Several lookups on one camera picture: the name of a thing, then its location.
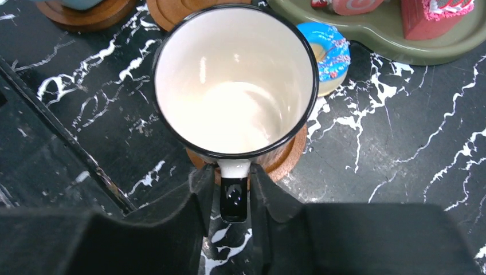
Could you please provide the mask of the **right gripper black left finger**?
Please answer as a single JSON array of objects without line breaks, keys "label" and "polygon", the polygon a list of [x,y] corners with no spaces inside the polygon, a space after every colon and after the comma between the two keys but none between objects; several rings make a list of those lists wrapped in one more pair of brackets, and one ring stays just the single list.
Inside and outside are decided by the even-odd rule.
[{"label": "right gripper black left finger", "polygon": [[123,219],[94,210],[1,208],[2,274],[197,274],[215,167]]}]

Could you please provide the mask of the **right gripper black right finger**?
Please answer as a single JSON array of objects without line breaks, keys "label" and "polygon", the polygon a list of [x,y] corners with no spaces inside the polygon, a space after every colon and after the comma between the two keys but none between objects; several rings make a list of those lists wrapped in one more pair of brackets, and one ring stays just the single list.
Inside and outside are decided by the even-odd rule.
[{"label": "right gripper black right finger", "polygon": [[257,274],[479,274],[437,205],[301,203],[250,167]]}]

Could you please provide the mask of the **brown wooden coaster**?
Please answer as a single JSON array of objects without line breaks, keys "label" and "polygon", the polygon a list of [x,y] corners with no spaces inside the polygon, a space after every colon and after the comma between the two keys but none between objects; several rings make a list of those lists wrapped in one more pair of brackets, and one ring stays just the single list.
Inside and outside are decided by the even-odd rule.
[{"label": "brown wooden coaster", "polygon": [[[278,149],[278,154],[275,154],[273,158],[266,158],[268,154],[263,156],[264,159],[266,158],[267,160],[264,160],[264,163],[260,162],[260,164],[264,168],[265,172],[267,172],[269,177],[273,180],[273,182],[277,183],[279,180],[289,174],[291,170],[295,167],[301,155],[303,154],[306,139],[307,124],[302,127],[297,135],[291,141],[289,141],[287,145],[285,145],[285,147],[281,147],[283,149]],[[192,164],[196,168],[200,169],[207,164],[205,159],[201,158],[198,154],[191,151],[189,148],[186,148],[186,152]],[[216,168],[214,174],[215,184],[220,186],[220,169]]]},{"label": "brown wooden coaster", "polygon": [[171,30],[185,17],[202,9],[227,3],[251,4],[251,0],[146,0],[154,21],[166,31]]}]

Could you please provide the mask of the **white cup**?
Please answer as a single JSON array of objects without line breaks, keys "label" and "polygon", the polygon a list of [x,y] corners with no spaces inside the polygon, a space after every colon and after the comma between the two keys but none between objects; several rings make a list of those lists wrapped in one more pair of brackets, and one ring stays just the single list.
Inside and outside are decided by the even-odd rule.
[{"label": "white cup", "polygon": [[250,4],[190,14],[154,60],[161,119],[186,148],[220,168],[220,215],[247,218],[250,166],[272,164],[305,126],[318,66],[302,32]]}]

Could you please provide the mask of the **blue frosted donut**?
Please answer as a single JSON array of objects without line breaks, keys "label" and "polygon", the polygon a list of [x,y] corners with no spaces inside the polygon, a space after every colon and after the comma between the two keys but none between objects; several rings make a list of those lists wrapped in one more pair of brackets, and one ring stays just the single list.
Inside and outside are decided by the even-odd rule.
[{"label": "blue frosted donut", "polygon": [[304,22],[297,28],[310,44],[318,66],[318,96],[328,96],[345,80],[351,64],[349,41],[332,25]]}]

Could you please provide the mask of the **brown wooden coasters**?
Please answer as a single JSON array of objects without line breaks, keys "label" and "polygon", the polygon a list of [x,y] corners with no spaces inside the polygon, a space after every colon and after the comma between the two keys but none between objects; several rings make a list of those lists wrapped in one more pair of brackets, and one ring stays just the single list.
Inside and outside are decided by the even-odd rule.
[{"label": "brown wooden coasters", "polygon": [[87,10],[76,10],[59,1],[37,2],[40,12],[56,26],[69,32],[96,32],[117,24],[126,17],[137,1],[101,1]]}]

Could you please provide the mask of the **pink swirl roll cake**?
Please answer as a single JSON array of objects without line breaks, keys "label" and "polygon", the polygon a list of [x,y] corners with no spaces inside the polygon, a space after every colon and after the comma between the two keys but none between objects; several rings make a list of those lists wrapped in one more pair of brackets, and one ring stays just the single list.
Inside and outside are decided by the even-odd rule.
[{"label": "pink swirl roll cake", "polygon": [[383,0],[311,0],[314,9],[328,8],[336,14],[349,16],[374,11]]}]

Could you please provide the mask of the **pink sprinkled cake slice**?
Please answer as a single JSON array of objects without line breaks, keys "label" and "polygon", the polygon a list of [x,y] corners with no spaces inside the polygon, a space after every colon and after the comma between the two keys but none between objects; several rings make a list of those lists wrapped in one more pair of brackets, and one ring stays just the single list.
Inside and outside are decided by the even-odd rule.
[{"label": "pink sprinkled cake slice", "polygon": [[430,40],[444,35],[475,7],[474,0],[401,1],[403,36],[407,40]]}]

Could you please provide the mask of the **green three-tier serving stand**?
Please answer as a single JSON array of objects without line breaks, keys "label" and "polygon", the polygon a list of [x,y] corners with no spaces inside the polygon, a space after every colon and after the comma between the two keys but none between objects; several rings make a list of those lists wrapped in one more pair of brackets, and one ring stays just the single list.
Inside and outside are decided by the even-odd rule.
[{"label": "green three-tier serving stand", "polygon": [[316,10],[310,1],[269,1],[268,4],[294,24],[315,21],[334,25],[348,40],[404,64],[449,63],[485,41],[485,1],[475,2],[473,11],[449,32],[423,41],[404,38],[400,1],[385,1],[370,13],[351,16],[338,15],[329,8]]}]

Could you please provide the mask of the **blue mug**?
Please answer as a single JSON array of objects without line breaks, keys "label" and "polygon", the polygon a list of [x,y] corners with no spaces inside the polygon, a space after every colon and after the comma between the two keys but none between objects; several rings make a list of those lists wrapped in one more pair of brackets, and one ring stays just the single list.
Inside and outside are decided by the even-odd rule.
[{"label": "blue mug", "polygon": [[58,1],[37,1],[32,0],[32,2],[36,4],[46,4],[47,7],[50,7],[54,10],[62,10],[63,8],[71,9],[74,11],[86,11],[89,10],[98,4],[100,4],[103,0],[58,0]]}]

